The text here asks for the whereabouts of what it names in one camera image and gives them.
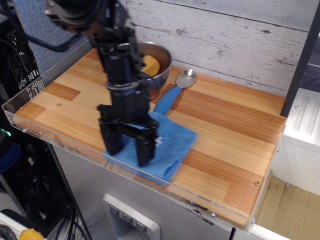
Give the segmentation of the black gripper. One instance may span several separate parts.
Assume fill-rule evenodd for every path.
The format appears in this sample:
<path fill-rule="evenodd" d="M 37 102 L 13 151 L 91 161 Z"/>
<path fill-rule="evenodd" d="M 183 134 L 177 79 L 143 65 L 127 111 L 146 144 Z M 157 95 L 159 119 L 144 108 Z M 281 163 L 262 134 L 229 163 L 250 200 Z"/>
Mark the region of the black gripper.
<path fill-rule="evenodd" d="M 158 136 L 159 124 L 149 116 L 149 88 L 147 83 L 123 85 L 106 84 L 111 104 L 99 105 L 100 132 L 107 152 L 113 156 L 123 147 L 123 136 L 135 139 L 138 166 L 145 166 L 154 158 L 156 147 L 162 144 Z"/>

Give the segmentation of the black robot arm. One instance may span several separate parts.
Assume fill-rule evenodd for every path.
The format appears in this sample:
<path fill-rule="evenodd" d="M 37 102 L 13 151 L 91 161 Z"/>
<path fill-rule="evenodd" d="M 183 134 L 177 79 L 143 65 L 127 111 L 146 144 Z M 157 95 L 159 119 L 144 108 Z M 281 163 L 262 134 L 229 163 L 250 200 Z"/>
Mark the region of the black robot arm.
<path fill-rule="evenodd" d="M 110 155 L 119 153 L 123 136 L 135 139 L 138 165 L 155 155 L 158 123 L 149 116 L 150 81 L 136 40 L 135 26 L 116 0 L 48 0 L 45 14 L 65 31 L 93 38 L 111 104 L 99 105 L 100 131 Z"/>

